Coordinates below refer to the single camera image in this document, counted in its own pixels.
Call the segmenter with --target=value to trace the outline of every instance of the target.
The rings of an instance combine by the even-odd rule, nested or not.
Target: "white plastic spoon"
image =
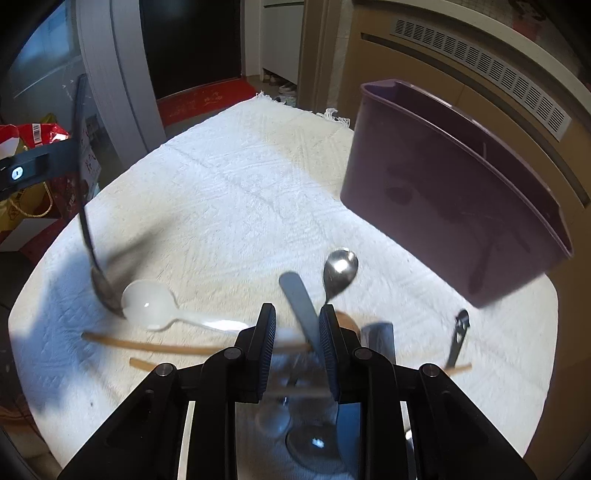
[[[181,310],[170,289],[155,280],[130,283],[121,297],[121,306],[132,325],[151,331],[165,330],[177,320],[228,333],[238,333],[252,326],[239,320]],[[287,345],[303,343],[304,336],[294,329],[277,328],[275,341]]]

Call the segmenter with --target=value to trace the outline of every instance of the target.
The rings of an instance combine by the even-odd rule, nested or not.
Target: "vent grille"
[[[441,32],[435,32],[435,40],[433,41],[433,46],[441,50],[443,46],[443,40],[445,40],[445,35]]]
[[[432,28],[426,28],[425,35],[423,37],[423,43],[430,45],[433,42],[433,37],[435,37],[435,30]]]
[[[552,102],[550,102],[546,97],[542,97],[542,101],[540,102],[540,106],[538,107],[537,114],[541,117],[542,120],[546,120],[552,111]]]
[[[563,122],[564,114],[557,108],[554,108],[554,110],[552,111],[552,115],[550,115],[550,120],[548,120],[548,125],[552,130],[557,132],[562,126]]]
[[[519,77],[517,79],[517,83],[515,84],[515,87],[513,88],[513,93],[515,94],[515,96],[521,100],[526,92],[527,92],[527,87],[530,85],[530,83],[527,80],[524,80],[523,77]]]
[[[492,62],[492,67],[490,72],[488,72],[488,76],[498,82],[501,79],[501,75],[503,75],[503,68],[503,64],[500,61],[495,60]]]
[[[436,50],[487,78],[533,113],[558,140],[569,127],[571,118],[557,102],[525,75],[490,52],[432,25],[405,18],[394,21],[391,34]]]
[[[505,67],[505,73],[503,74],[501,85],[505,87],[507,90],[511,90],[513,88],[513,83],[515,82],[516,78],[517,74],[509,67]]]
[[[468,51],[468,45],[466,45],[461,40],[457,42],[456,51],[453,56],[457,59],[463,60],[466,56],[466,52]]]

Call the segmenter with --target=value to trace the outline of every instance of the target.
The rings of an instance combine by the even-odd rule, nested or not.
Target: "purple plastic container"
[[[494,134],[399,80],[361,90],[347,208],[476,307],[573,255],[550,189]]]

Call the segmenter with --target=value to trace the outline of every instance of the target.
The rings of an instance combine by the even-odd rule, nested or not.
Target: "red mat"
[[[256,90],[244,79],[227,80],[195,87],[158,100],[158,111],[165,127],[201,115],[236,105],[256,95]]]

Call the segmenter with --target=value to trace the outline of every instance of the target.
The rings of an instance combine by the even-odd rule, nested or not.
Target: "butter knife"
[[[279,285],[295,314],[295,318],[300,322],[306,340],[310,342],[320,363],[324,364],[318,315],[316,315],[316,310],[304,282],[296,272],[285,272],[279,277]]]

